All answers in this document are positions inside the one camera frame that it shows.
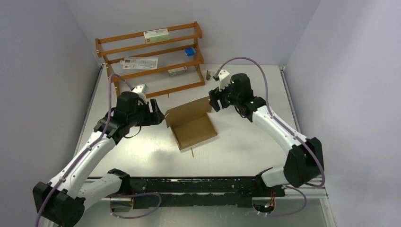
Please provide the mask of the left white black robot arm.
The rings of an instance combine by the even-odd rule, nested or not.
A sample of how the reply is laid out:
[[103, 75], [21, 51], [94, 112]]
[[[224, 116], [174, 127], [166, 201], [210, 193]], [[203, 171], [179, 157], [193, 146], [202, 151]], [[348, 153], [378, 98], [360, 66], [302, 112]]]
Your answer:
[[85, 209], [102, 198], [131, 194], [130, 175], [112, 169], [99, 182], [84, 185], [98, 163], [130, 132], [132, 127], [159, 125], [165, 118], [155, 99], [146, 100], [140, 92], [123, 92], [116, 107], [95, 125], [86, 146], [49, 182], [33, 188], [37, 210], [35, 226], [41, 217], [62, 227], [76, 225]]

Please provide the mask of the grey white small box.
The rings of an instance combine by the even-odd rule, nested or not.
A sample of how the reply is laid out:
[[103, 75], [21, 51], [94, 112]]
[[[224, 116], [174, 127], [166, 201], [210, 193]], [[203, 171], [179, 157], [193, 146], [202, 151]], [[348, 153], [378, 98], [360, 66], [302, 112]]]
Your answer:
[[168, 70], [168, 75], [170, 77], [180, 76], [186, 73], [188, 73], [188, 68], [186, 66]]

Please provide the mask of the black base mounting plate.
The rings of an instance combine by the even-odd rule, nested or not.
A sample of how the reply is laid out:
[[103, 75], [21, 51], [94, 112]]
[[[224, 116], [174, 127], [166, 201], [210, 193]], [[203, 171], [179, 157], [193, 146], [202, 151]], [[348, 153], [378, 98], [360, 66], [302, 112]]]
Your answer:
[[139, 195], [134, 209], [162, 207], [226, 206], [253, 208], [253, 198], [283, 197], [280, 186], [268, 187], [260, 176], [131, 177], [112, 195]]

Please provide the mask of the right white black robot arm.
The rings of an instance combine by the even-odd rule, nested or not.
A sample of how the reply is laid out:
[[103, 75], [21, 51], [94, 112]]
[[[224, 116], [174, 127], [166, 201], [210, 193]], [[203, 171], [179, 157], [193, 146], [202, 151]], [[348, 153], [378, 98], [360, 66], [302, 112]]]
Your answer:
[[219, 86], [209, 92], [209, 104], [215, 111], [234, 106], [241, 117], [268, 133], [286, 155], [283, 165], [272, 166], [260, 173], [255, 190], [268, 195], [274, 186], [300, 187], [323, 175], [322, 144], [317, 138], [307, 138], [284, 122], [262, 97], [255, 96], [250, 79], [244, 73], [230, 75], [222, 70], [214, 77]]

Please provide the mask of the orange wooden shelf rack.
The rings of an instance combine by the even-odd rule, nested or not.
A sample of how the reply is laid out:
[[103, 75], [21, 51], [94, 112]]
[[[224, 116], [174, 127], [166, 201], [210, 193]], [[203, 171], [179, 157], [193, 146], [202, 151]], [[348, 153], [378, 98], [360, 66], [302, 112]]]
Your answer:
[[114, 94], [119, 96], [124, 82], [147, 84], [148, 97], [168, 95], [204, 86], [201, 71], [204, 58], [198, 22], [95, 39], [96, 53], [104, 60], [107, 76], [113, 73]]

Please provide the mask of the green white box top shelf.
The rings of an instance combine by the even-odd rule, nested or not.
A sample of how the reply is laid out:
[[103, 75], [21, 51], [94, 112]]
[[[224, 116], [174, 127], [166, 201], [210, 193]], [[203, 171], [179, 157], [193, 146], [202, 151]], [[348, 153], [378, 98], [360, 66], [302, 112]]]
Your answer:
[[169, 41], [170, 36], [167, 28], [150, 30], [143, 32], [146, 44], [159, 43]]

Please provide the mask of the blue small box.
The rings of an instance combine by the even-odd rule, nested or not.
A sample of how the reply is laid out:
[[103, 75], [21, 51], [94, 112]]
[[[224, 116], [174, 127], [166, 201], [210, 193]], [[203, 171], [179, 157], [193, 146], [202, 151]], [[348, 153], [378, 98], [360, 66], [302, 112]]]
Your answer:
[[196, 54], [196, 50], [194, 47], [189, 47], [184, 50], [186, 56], [194, 56]]

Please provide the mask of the small grey white clip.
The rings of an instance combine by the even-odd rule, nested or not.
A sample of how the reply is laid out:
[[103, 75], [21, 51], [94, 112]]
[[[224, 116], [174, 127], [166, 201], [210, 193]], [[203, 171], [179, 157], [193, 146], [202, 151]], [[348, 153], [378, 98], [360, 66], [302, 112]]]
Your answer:
[[215, 75], [215, 72], [207, 70], [206, 71], [206, 80], [210, 81], [214, 77], [214, 75]]

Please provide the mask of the white flat blister package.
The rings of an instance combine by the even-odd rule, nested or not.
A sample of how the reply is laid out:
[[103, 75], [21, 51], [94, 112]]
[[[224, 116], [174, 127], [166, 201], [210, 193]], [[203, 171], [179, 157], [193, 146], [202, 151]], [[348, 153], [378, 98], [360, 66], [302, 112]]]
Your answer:
[[153, 70], [157, 68], [158, 58], [153, 57], [125, 57], [119, 60], [125, 70]]

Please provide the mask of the aluminium rail frame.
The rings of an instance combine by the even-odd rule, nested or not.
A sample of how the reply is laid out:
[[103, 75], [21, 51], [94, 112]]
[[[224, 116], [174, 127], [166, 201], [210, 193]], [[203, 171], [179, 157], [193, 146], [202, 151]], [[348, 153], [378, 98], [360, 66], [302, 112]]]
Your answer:
[[165, 121], [172, 125], [173, 109], [162, 113], [155, 99], [146, 99], [145, 85], [132, 87], [109, 107], [87, 141], [86, 146], [48, 183], [39, 182], [33, 188], [38, 217], [45, 217], [61, 227], [72, 227], [83, 216], [84, 210], [103, 197], [117, 194], [134, 198], [163, 194], [196, 195], [202, 193], [234, 194], [243, 197], [270, 196], [272, 199], [285, 188], [298, 190], [310, 185], [317, 176], [324, 176], [322, 144], [317, 138], [307, 138], [291, 128], [271, 109], [267, 98], [255, 96], [249, 77], [244, 73], [229, 74], [219, 68], [213, 76], [219, 86], [209, 92], [206, 106], [215, 111], [233, 106], [237, 113], [267, 132], [286, 153], [283, 166], [270, 167], [253, 177], [195, 177], [132, 178], [127, 173], [112, 169], [99, 181], [85, 184], [89, 174], [103, 157], [132, 127], [158, 125]]

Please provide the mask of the brown cardboard box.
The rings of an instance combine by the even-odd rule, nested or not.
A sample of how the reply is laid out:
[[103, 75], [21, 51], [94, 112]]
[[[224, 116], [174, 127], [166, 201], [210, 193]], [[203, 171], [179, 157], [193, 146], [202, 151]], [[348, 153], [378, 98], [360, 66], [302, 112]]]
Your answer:
[[211, 110], [208, 97], [167, 110], [166, 126], [171, 129], [179, 150], [190, 148], [218, 135], [209, 117]]

